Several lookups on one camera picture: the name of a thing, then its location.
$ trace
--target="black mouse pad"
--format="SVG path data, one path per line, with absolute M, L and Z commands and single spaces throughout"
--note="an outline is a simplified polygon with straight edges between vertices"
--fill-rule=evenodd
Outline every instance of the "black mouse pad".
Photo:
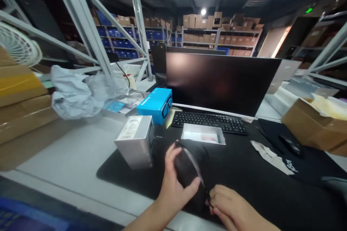
M 283 162 L 293 171 L 291 177 L 310 185 L 323 187 L 321 178 L 324 176 L 347 179 L 345 172 L 324 151 L 316 148 L 301 146 L 301 156 L 294 155 L 278 138 L 284 135 L 300 144 L 290 130 L 282 123 L 259 119 L 259 124 L 268 138 L 274 142 L 283 153 L 275 149 L 275 153 L 282 157 Z
M 208 160 L 201 174 L 208 190 L 216 184 L 234 189 L 263 217 L 285 230 L 345 230 L 347 206 L 343 199 L 321 187 L 307 185 L 287 176 L 265 161 L 250 141 L 274 150 L 254 125 L 244 123 L 249 136 L 224 134 L 226 145 L 205 146 Z M 169 127 L 163 138 L 156 138 L 154 167 L 131 170 L 118 151 L 99 168 L 97 177 L 151 199 L 159 195 L 167 148 L 182 134 L 181 128 Z M 184 211 L 221 224 L 208 207 L 197 213 L 187 205 Z

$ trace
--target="computer mouse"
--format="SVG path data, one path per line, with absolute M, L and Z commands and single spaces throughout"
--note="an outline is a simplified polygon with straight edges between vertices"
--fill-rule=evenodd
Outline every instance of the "computer mouse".
M 294 142 L 292 139 L 284 135 L 279 135 L 278 138 L 287 147 L 287 149 L 291 151 L 294 155 L 299 157 L 302 156 L 302 148 L 297 142 Z
M 195 209 L 198 212 L 201 212 L 205 205 L 206 199 L 207 201 L 210 201 L 211 198 L 209 192 L 206 190 L 204 180 L 201 176 L 200 167 L 194 156 L 185 146 L 176 141 L 175 147 L 182 147 L 182 151 L 175 157 L 175 160 L 173 161 L 177 173 L 177 180 L 182 187 L 186 188 L 189 186 L 196 177 L 199 177 L 201 180 L 198 192 L 191 200 L 191 203 L 194 204 Z

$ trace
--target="sticker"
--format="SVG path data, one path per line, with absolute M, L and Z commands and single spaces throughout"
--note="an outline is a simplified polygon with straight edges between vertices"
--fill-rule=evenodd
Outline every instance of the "sticker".
M 141 123 L 141 119 L 141 115 L 130 117 L 128 122 L 125 124 L 122 132 L 118 136 L 117 140 L 133 139 L 138 129 L 138 126 Z

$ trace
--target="black keyboard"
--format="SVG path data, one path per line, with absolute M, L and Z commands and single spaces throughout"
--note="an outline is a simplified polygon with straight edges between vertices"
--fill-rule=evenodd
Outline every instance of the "black keyboard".
M 184 123 L 220 127 L 227 134 L 248 135 L 242 120 L 237 117 L 176 111 L 171 126 L 183 127 Z

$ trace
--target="human hand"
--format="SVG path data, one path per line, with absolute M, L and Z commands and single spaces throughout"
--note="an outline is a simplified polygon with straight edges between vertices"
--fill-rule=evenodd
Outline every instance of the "human hand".
M 192 197 L 197 193 L 200 185 L 200 178 L 196 177 L 185 189 L 177 180 L 174 167 L 174 159 L 182 148 L 176 148 L 173 143 L 165 155 L 165 173 L 160 194 L 155 201 L 160 210 L 167 211 L 166 214 L 172 219 Z
M 280 231 L 263 218 L 236 191 L 216 185 L 211 191 L 211 214 L 216 214 L 229 231 Z

